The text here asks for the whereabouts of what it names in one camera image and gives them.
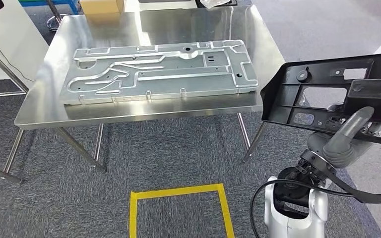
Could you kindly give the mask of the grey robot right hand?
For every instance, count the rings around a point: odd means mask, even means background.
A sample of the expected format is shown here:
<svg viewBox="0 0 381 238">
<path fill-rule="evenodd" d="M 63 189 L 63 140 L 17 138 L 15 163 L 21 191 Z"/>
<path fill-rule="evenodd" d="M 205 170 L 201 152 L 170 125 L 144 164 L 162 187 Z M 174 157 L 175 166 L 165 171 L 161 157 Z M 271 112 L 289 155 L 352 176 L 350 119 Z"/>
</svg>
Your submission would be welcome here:
<svg viewBox="0 0 381 238">
<path fill-rule="evenodd" d="M 373 145 L 371 142 L 354 139 L 354 136 L 369 122 L 374 111 L 370 106 L 359 109 L 333 136 L 321 132 L 312 133 L 308 137 L 308 149 L 315 151 L 335 168 L 350 166 Z"/>
</svg>

